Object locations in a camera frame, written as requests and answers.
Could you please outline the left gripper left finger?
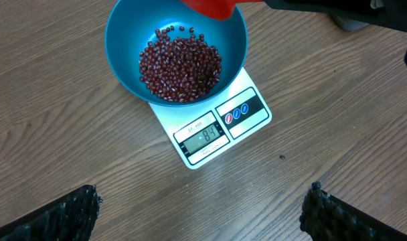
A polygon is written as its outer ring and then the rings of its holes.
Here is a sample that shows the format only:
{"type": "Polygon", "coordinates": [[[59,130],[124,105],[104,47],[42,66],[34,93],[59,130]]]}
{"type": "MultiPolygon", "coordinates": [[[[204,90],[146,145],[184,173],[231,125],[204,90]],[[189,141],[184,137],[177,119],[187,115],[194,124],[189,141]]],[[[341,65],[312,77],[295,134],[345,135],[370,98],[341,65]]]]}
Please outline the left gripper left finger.
{"type": "Polygon", "coordinates": [[[83,185],[0,227],[0,240],[88,241],[101,203],[96,187],[83,185]]]}

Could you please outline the red measuring scoop blue handle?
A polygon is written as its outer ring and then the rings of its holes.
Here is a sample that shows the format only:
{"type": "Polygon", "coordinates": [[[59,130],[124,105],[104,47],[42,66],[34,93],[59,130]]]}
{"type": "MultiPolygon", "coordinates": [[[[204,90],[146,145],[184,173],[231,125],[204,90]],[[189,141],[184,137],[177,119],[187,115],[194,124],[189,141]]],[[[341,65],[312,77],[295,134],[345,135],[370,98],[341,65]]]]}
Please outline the red measuring scoop blue handle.
{"type": "Polygon", "coordinates": [[[218,21],[225,21],[233,15],[239,3],[255,3],[262,0],[181,0],[190,9],[218,21]]]}

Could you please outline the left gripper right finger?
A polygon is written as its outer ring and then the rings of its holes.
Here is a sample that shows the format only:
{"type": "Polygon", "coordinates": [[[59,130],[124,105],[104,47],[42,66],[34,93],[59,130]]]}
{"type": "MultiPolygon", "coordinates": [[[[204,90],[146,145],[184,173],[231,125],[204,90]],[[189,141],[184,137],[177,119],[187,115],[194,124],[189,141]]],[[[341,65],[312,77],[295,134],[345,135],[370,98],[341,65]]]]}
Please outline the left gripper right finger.
{"type": "Polygon", "coordinates": [[[404,234],[321,189],[309,188],[299,218],[313,241],[407,241],[404,234]]]}

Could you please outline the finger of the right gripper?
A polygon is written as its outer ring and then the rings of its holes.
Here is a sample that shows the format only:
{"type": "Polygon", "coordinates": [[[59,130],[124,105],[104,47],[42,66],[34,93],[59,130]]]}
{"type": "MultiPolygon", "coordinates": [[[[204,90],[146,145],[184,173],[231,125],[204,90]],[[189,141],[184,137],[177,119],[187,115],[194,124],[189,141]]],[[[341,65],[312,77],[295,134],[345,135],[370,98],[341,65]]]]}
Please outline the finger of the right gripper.
{"type": "Polygon", "coordinates": [[[407,32],[407,0],[264,0],[273,9],[309,11],[407,32]]]}

